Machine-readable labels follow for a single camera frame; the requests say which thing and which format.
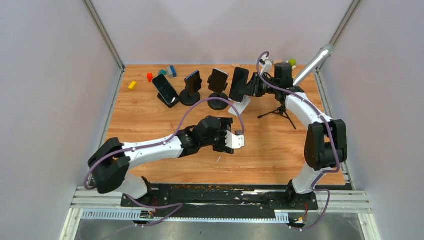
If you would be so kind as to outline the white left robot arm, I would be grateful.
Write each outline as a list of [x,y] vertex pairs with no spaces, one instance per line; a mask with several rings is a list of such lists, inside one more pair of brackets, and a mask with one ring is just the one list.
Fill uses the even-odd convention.
[[176,135],[156,140],[131,143],[110,138],[88,160],[94,189],[99,194],[129,195],[140,206],[149,206],[153,193],[147,179],[136,177],[129,170],[158,160],[191,156],[209,146],[215,152],[233,154],[245,145],[245,138],[240,131],[232,133],[232,123],[232,118],[208,116]]

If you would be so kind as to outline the silver aluminium phone stand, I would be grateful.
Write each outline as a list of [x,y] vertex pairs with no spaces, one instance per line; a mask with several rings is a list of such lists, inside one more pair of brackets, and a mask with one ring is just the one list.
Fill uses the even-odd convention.
[[[251,98],[246,95],[243,96],[243,100],[241,102],[237,102],[235,100],[232,100],[231,98],[229,100],[240,115],[244,112],[244,110],[247,108],[247,106],[251,102]],[[228,112],[234,116],[238,115],[232,107],[229,107]]]

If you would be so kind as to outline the teal phone black screen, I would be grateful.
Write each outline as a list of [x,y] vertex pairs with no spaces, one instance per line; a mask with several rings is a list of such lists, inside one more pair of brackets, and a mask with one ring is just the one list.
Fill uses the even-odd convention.
[[171,105],[179,100],[177,91],[164,75],[158,75],[152,80],[152,83],[167,104]]

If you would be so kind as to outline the black phone dark frame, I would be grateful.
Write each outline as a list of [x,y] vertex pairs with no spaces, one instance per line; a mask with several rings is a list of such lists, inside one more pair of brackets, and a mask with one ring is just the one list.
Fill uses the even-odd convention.
[[231,82],[229,98],[235,102],[241,103],[244,99],[244,94],[241,91],[247,85],[249,77],[249,70],[241,67],[234,69],[233,78]]

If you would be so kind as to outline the black phone silver frame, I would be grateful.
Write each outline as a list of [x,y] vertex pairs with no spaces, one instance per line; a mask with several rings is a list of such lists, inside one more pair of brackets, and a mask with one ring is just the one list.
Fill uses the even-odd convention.
[[227,88],[228,77],[229,74],[227,72],[224,72],[218,68],[214,68],[207,80],[208,89],[218,95],[222,94]]

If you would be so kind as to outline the black round-base clamp stand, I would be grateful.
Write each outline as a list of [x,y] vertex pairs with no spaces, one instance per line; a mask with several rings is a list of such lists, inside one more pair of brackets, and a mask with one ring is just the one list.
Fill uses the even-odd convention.
[[[222,93],[222,94],[212,93],[209,96],[209,98],[221,98],[221,99],[224,99],[226,101],[229,100],[228,96],[225,93]],[[216,99],[208,100],[207,104],[211,109],[213,109],[215,111],[222,111],[229,106],[229,104],[227,102],[224,102],[224,101],[221,101],[221,100],[216,100]]]

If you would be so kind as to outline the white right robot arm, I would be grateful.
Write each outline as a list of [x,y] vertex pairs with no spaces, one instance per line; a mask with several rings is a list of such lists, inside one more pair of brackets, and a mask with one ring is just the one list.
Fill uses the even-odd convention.
[[293,84],[292,69],[288,63],[279,63],[274,76],[254,72],[241,93],[249,97],[273,94],[284,110],[291,111],[307,128],[304,158],[300,173],[289,183],[286,204],[298,209],[306,201],[305,194],[326,173],[336,173],[348,158],[347,128],[341,119],[332,119],[320,111],[306,96],[304,90]]

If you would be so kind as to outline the blue phone black screen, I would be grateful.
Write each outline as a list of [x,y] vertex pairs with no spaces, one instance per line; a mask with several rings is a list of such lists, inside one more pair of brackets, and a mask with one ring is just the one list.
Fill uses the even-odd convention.
[[203,80],[201,79],[199,70],[195,70],[193,73],[187,76],[184,80],[186,84],[185,89],[187,90],[190,96],[195,95],[202,88]]

